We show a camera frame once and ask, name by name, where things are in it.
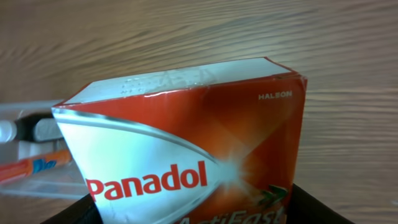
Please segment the clear plastic container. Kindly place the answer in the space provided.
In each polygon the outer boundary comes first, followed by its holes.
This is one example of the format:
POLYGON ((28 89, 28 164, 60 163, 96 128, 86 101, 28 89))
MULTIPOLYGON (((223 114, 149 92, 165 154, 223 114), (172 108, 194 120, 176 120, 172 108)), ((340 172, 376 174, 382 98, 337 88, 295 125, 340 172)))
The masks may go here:
MULTIPOLYGON (((1 120, 15 120, 36 113, 51 113, 57 101, 32 101, 1 104, 1 120)), ((68 150, 65 140, 49 142, 11 141, 1 144, 1 166, 29 157, 68 150)), ((75 162, 33 174, 7 184, 1 184, 1 193, 43 198, 79 199, 88 191, 75 162)))

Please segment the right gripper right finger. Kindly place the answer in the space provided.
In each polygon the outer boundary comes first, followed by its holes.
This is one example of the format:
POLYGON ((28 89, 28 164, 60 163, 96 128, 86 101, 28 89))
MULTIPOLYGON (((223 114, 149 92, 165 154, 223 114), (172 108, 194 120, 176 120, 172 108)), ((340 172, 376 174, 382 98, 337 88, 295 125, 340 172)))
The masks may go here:
POLYGON ((293 185, 286 224, 354 224, 321 201, 293 185))

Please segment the orange tube white cap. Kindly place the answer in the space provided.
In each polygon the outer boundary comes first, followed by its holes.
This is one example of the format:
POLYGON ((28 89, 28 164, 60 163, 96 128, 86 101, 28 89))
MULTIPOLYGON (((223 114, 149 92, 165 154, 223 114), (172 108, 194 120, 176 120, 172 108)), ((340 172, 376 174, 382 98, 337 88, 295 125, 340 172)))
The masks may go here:
POLYGON ((2 165, 1 184, 14 182, 54 167, 64 166, 71 161, 72 155, 69 151, 61 150, 2 165))

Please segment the red Panadol box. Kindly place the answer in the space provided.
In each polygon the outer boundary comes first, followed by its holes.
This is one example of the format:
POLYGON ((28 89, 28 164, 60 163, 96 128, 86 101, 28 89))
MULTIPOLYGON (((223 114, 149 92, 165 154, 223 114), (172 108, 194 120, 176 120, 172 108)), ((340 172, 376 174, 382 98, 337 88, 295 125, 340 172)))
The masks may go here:
POLYGON ((306 89, 252 58, 92 82, 52 113, 104 223, 285 223, 306 89))

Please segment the black tube white cap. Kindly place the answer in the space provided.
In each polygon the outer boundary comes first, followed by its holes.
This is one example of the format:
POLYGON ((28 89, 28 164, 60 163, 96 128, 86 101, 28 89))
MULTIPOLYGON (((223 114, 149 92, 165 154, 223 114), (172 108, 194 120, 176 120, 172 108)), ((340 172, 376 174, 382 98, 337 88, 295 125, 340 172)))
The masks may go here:
POLYGON ((1 120, 1 144, 11 141, 49 142, 62 138, 58 124, 50 113, 1 120))

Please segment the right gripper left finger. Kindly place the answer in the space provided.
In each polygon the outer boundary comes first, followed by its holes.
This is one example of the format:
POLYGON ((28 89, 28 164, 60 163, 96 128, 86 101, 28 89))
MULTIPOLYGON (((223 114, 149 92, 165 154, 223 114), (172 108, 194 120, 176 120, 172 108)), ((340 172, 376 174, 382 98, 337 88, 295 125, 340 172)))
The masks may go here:
POLYGON ((90 194, 48 218, 41 224, 103 224, 90 194))

